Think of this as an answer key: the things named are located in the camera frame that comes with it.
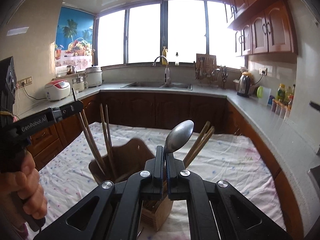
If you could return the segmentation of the person left hand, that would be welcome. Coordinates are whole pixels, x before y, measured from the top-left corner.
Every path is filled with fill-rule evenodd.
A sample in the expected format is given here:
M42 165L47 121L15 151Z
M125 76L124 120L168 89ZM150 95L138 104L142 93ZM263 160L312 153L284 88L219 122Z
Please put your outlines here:
M20 171L1 174L1 208L9 222L18 230L23 227L25 219L17 211L10 194L16 192L20 199L26 200L23 205L26 214L35 219L44 218L47 214L47 199L39 179L33 156L28 151Z

